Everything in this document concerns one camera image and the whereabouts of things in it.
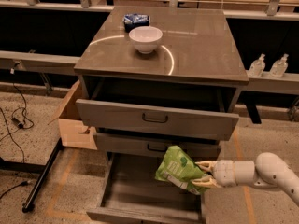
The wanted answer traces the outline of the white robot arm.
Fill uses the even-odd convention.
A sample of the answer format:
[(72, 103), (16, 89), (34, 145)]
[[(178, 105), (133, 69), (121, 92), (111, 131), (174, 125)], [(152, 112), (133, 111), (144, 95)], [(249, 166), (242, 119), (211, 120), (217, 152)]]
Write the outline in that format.
[(261, 153), (254, 161), (199, 161), (196, 165), (208, 172), (208, 175), (192, 180), (197, 187), (278, 189), (299, 206), (299, 177), (276, 154)]

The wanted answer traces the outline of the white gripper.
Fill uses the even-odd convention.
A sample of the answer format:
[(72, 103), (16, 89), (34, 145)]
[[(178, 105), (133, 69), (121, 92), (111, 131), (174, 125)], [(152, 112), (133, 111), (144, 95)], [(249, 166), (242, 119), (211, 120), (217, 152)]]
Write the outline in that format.
[(220, 188), (235, 186), (234, 162), (229, 160), (220, 161), (197, 161), (195, 163), (201, 170), (212, 173), (201, 178), (196, 178), (192, 183), (197, 187)]

